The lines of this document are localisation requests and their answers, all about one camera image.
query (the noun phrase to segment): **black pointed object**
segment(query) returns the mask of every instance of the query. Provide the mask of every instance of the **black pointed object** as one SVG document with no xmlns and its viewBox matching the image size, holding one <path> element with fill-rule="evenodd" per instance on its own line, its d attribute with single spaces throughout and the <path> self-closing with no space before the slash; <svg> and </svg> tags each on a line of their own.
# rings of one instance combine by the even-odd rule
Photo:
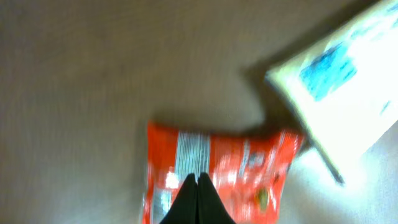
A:
<svg viewBox="0 0 398 224">
<path fill-rule="evenodd" d="M 198 184 L 189 174 L 169 212 L 160 224 L 235 224 L 228 215 L 208 174 L 201 173 Z"/>
<path fill-rule="evenodd" d="M 235 224 L 206 173 L 198 181 L 198 217 L 198 224 Z"/>
<path fill-rule="evenodd" d="M 169 212 L 160 224 L 194 224 L 197 215 L 197 183 L 195 174 L 189 174 L 178 191 Z"/>
</svg>

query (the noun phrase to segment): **red plastic package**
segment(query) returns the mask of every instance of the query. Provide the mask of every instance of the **red plastic package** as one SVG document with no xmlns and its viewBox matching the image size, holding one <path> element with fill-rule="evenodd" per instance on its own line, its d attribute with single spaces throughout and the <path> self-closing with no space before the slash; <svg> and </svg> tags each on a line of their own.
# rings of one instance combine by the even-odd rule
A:
<svg viewBox="0 0 398 224">
<path fill-rule="evenodd" d="M 289 165 L 303 137 L 234 138 L 148 125 L 147 192 L 142 224 L 159 223 L 186 176 L 207 172 L 236 222 L 276 223 Z"/>
</svg>

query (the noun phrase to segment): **black object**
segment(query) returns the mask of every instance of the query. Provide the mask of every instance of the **black object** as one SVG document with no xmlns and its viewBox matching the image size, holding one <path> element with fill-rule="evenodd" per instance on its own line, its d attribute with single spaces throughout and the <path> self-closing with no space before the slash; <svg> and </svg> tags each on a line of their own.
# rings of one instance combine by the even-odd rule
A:
<svg viewBox="0 0 398 224">
<path fill-rule="evenodd" d="M 208 174 L 189 174 L 160 224 L 233 224 Z"/>
</svg>

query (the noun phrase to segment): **brown surface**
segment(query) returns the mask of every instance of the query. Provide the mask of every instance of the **brown surface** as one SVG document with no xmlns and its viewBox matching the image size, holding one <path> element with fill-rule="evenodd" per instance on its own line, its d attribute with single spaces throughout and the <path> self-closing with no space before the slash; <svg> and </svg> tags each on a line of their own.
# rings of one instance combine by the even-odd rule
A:
<svg viewBox="0 0 398 224">
<path fill-rule="evenodd" d="M 135 223 L 146 122 L 237 133 L 286 114 L 248 77 L 349 1 L 0 3 L 0 222 Z"/>
</svg>

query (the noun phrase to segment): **table surface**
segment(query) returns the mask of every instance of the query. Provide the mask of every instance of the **table surface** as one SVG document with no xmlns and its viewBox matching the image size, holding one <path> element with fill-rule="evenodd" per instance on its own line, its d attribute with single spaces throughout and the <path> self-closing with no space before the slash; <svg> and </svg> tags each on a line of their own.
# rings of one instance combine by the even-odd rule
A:
<svg viewBox="0 0 398 224">
<path fill-rule="evenodd" d="M 137 222 L 148 120 L 257 134 L 291 124 L 263 74 L 369 4 L 3 1 L 0 222 Z M 279 223 L 396 223 L 397 134 L 365 153 L 347 188 L 315 151 L 301 155 Z"/>
</svg>

